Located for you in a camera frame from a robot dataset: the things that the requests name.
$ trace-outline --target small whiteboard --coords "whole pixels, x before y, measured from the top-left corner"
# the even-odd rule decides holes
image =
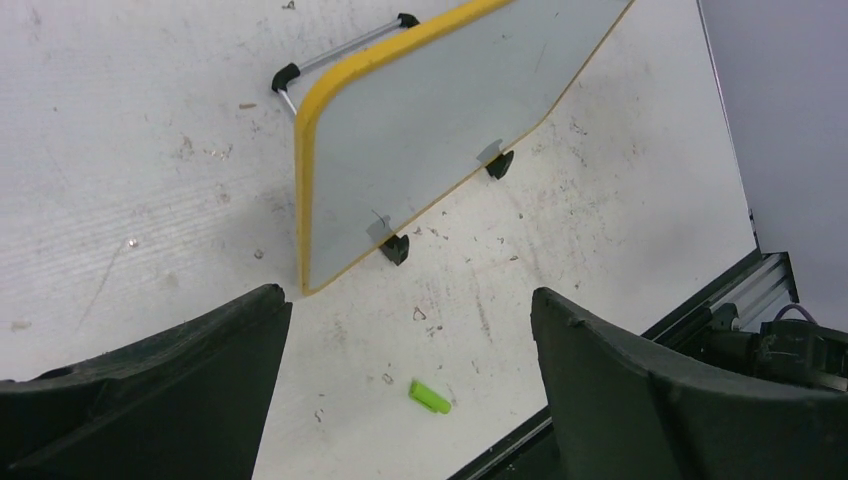
[[[538,126],[630,1],[472,1],[330,69],[295,119],[304,293]]]

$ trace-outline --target green object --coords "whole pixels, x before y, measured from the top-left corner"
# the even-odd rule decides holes
[[[450,402],[418,380],[412,380],[412,385],[409,386],[409,398],[433,413],[450,413]]]

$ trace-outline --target yellow border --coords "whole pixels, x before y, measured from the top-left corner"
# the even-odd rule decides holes
[[[372,71],[380,68],[381,66],[391,63],[394,60],[407,55],[408,53],[417,50],[428,43],[437,40],[455,30],[458,30],[469,23],[478,20],[481,17],[488,15],[489,13],[508,5],[515,0],[474,0],[465,5],[457,7],[449,12],[446,12],[430,21],[424,22],[412,29],[406,30],[384,42],[381,42],[375,45],[368,50],[357,53],[355,55],[351,55],[350,57],[340,61],[333,68],[331,68],[326,74],[324,74],[313,87],[306,94],[306,97],[301,103],[300,108],[298,109],[297,116],[295,117],[294,122],[294,138],[295,138],[295,190],[296,190],[296,209],[297,209],[297,245],[298,245],[298,256],[297,256],[297,264],[300,272],[300,282],[301,282],[301,290],[303,294],[306,296],[312,295],[315,292],[323,289],[330,283],[334,282],[337,278],[343,275],[345,272],[350,270],[351,267],[362,261],[366,256],[370,255],[374,250],[376,250],[380,245],[385,243],[386,240],[391,238],[394,233],[387,235],[383,241],[377,243],[373,248],[369,251],[362,254],[359,258],[351,262],[347,267],[345,267],[342,271],[334,275],[328,281],[326,281],[323,285],[318,288],[310,289],[309,288],[309,264],[307,261],[311,258],[312,254],[312,246],[309,240],[312,238],[312,182],[314,180],[314,147],[315,147],[315,131],[318,127],[318,119],[321,117],[321,113],[323,113],[324,109],[329,105],[330,101],[348,84],[356,81],[362,76],[371,73]],[[512,148],[513,145],[521,141],[524,137],[526,137],[530,132],[535,130],[551,112],[556,108],[562,99],[565,92],[568,91],[568,88],[574,83],[574,79],[576,79],[580,72],[586,67],[586,64],[589,63],[589,60],[595,55],[595,52],[598,51],[598,48],[604,43],[604,41],[609,36],[610,32],[618,25],[618,22],[621,21],[621,18],[627,13],[627,10],[630,9],[630,6],[633,5],[634,0],[630,0],[630,3],[624,7],[621,15],[613,22],[610,29],[604,34],[604,37],[598,42],[598,45],[595,46],[595,49],[592,50],[592,53],[586,58],[586,61],[574,75],[574,77],[568,82],[565,89],[563,89],[560,96],[551,106],[551,109],[548,110],[541,120],[530,130],[525,132],[523,135],[518,137],[514,142],[512,142],[509,146],[503,148],[504,151]],[[433,205],[438,203],[441,199],[448,196],[451,192],[456,190],[457,187],[465,183],[469,178],[471,178],[474,174],[485,168],[489,162],[486,164],[481,164],[481,166],[471,172],[467,177],[463,178],[459,183],[450,188],[447,192],[440,195],[439,198],[433,200],[430,205],[421,209],[418,213],[413,215],[409,220],[407,220],[403,225],[398,227],[395,232],[399,232],[406,228],[407,225],[415,221],[422,213],[426,212]]]

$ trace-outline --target white table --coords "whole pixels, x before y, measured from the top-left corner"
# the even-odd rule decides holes
[[[296,301],[255,477],[441,479],[545,404],[534,288],[641,333],[754,249],[696,3],[637,0],[503,180],[421,216],[402,267],[375,253],[297,300],[272,75],[458,3],[4,2],[0,378],[278,283]]]

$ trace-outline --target black plastic joint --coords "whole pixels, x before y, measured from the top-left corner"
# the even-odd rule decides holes
[[[289,82],[294,80],[295,78],[300,76],[300,69],[297,68],[297,65],[294,63],[290,63],[282,68],[276,75],[274,75],[274,79],[271,80],[271,90],[279,93],[280,90],[284,92],[288,92]]]
[[[392,235],[392,238],[386,240],[386,243],[380,245],[380,251],[395,265],[400,265],[409,256],[409,235],[398,237]]]
[[[409,13],[398,14],[398,20],[400,20],[400,26],[403,28],[412,28],[418,25],[418,19],[415,18],[415,15]]]
[[[509,166],[512,165],[513,157],[515,157],[515,151],[513,150],[498,155],[498,158],[486,165],[486,171],[495,180],[502,179],[509,170]]]

